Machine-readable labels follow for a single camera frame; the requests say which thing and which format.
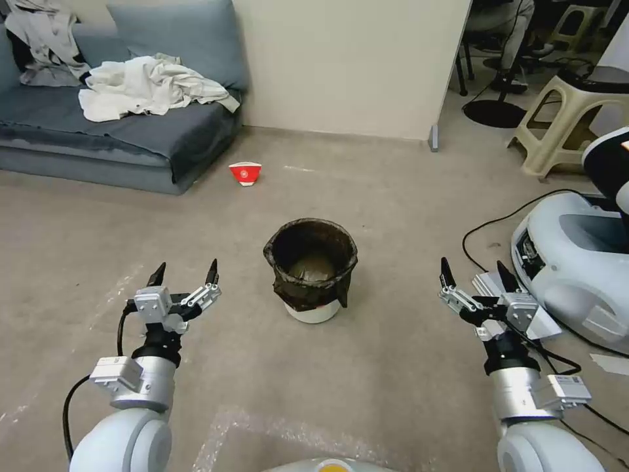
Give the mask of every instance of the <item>beige plastic stool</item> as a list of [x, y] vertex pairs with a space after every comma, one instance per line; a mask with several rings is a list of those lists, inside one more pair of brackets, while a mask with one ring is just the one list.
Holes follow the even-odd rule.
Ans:
[[[575, 12], [580, 12], [583, 15], [583, 19], [581, 20], [581, 24], [579, 25], [577, 31], [573, 35], [560, 33], [565, 21]], [[559, 23], [557, 23], [557, 26], [550, 35], [548, 42], [552, 44], [557, 42], [566, 43], [568, 45], [568, 50], [575, 50], [584, 37], [592, 36], [596, 33], [596, 30], [598, 30], [598, 28], [600, 28], [603, 24], [606, 12], [606, 7], [582, 7], [580, 5], [570, 5], [563, 14], [562, 19], [559, 20]]]
[[[570, 71], [561, 71], [538, 95], [508, 144], [518, 141], [527, 151], [522, 170], [529, 175], [545, 177], [557, 164], [580, 164], [584, 147], [596, 136], [590, 131], [592, 120], [606, 104], [622, 109], [623, 123], [629, 124], [629, 73], [616, 68], [598, 67], [584, 84]], [[615, 92], [597, 92], [607, 89]], [[552, 92], [559, 92], [560, 110], [552, 122], [535, 118]], [[547, 130], [537, 138], [531, 130]]]

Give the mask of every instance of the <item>trash can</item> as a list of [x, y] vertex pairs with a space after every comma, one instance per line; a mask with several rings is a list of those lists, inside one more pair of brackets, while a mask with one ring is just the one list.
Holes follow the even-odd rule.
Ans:
[[283, 225], [264, 246], [275, 272], [273, 289], [295, 318], [321, 323], [347, 307], [356, 244], [331, 221], [302, 218]]

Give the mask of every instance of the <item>yellow sticker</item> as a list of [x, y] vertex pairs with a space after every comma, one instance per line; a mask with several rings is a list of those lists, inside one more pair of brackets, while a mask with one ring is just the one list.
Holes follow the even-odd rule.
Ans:
[[348, 472], [348, 471], [342, 465], [328, 464], [328, 465], [324, 465], [322, 469], [319, 469], [319, 472]]

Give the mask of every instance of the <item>sofa cushion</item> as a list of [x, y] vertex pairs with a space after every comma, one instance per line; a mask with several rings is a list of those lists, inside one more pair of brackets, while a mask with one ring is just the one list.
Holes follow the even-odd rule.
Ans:
[[20, 84], [20, 71], [13, 60], [7, 29], [0, 24], [0, 93]]
[[162, 52], [180, 57], [186, 67], [227, 89], [247, 89], [248, 72], [231, 0], [108, 4], [107, 8], [134, 56]]
[[[241, 100], [238, 92], [232, 92]], [[136, 164], [158, 167], [170, 163], [173, 181], [213, 151], [230, 142], [240, 127], [240, 115], [219, 103], [191, 104], [164, 116], [131, 115], [93, 123], [83, 117], [75, 87], [19, 86], [0, 94], [0, 140], [125, 152]], [[112, 160], [121, 161], [116, 154]]]
[[76, 23], [72, 34], [85, 62], [93, 68], [103, 61], [124, 62], [131, 59], [131, 54], [115, 28], [99, 29], [85, 23]]

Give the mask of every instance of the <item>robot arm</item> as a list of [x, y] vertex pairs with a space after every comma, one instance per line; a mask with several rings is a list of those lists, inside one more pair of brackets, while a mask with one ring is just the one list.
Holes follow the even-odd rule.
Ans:
[[514, 302], [512, 295], [517, 295], [519, 288], [507, 272], [499, 264], [504, 287], [515, 293], [500, 298], [471, 297], [456, 287], [448, 261], [442, 258], [439, 293], [454, 312], [474, 326], [487, 352], [485, 373], [493, 381], [493, 410], [501, 434], [497, 449], [500, 470], [603, 472], [600, 462], [578, 439], [546, 423], [562, 419], [565, 409], [587, 403], [591, 396], [576, 375], [541, 375], [539, 364], [526, 348], [532, 342], [525, 342], [524, 333], [516, 332], [513, 323], [524, 308]]
[[99, 359], [90, 380], [109, 391], [119, 411], [102, 420], [79, 443], [70, 472], [163, 472], [170, 456], [168, 417], [181, 362], [181, 336], [190, 320], [207, 310], [221, 294], [218, 264], [212, 262], [205, 284], [191, 294], [170, 295], [162, 286], [163, 264], [146, 288], [127, 301], [125, 311], [139, 314], [146, 325], [143, 346], [130, 357]]

